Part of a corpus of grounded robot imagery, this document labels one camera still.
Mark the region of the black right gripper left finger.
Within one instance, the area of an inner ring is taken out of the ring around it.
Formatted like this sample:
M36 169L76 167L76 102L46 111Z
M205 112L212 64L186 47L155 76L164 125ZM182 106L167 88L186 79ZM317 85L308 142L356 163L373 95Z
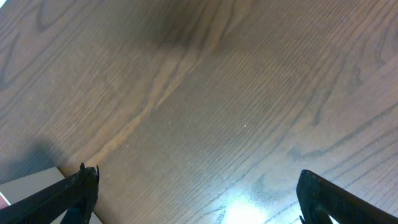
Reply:
M81 164L75 174L1 209L1 224L46 224L60 215L62 223L89 224L99 180L98 167Z

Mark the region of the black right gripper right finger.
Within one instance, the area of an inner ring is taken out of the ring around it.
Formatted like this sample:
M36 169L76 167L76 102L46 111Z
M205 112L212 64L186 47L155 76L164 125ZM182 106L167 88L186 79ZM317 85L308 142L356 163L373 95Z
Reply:
M296 187L303 224L387 223L397 217L378 209L310 170L302 170Z

